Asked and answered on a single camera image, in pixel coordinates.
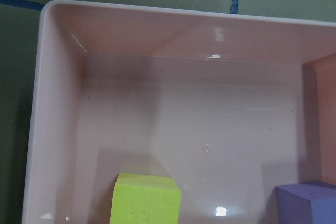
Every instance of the foam block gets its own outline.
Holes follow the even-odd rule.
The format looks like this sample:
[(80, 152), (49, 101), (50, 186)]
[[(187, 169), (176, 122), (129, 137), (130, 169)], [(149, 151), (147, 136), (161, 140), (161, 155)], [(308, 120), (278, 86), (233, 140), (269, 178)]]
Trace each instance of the foam block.
[(119, 173), (110, 224), (177, 224), (180, 200), (172, 178)]
[(276, 187), (280, 224), (336, 223), (336, 187), (308, 182)]

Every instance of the pink plastic bin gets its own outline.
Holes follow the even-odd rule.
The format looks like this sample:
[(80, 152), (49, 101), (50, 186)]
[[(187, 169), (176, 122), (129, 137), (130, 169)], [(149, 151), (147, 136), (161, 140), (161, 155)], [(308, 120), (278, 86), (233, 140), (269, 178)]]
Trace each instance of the pink plastic bin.
[(120, 171), (180, 224), (277, 223), (276, 185), (336, 184), (335, 63), (335, 23), (48, 3), (22, 223), (109, 223)]

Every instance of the purple cube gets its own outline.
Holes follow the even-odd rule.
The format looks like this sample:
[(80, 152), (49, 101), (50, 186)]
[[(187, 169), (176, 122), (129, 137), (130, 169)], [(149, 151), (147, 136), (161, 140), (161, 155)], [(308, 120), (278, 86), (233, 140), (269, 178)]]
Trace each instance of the purple cube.
[(280, 224), (336, 224), (336, 186), (308, 182), (276, 187)]

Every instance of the yellow-green foam block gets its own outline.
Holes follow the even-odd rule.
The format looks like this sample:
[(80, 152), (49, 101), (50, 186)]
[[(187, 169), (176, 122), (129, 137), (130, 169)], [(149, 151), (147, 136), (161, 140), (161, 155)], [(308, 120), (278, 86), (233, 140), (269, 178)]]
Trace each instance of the yellow-green foam block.
[(119, 173), (110, 224), (177, 224), (181, 191), (173, 178)]

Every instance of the green floor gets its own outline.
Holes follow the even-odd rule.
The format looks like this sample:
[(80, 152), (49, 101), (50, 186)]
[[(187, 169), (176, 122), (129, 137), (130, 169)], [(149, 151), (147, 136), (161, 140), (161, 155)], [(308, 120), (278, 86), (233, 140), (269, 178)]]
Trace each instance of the green floor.
[[(46, 3), (50, 0), (29, 0)], [(88, 0), (229, 13), (231, 0)], [(240, 14), (336, 22), (336, 0), (239, 0)], [(20, 223), (39, 12), (0, 4), (0, 223)]]

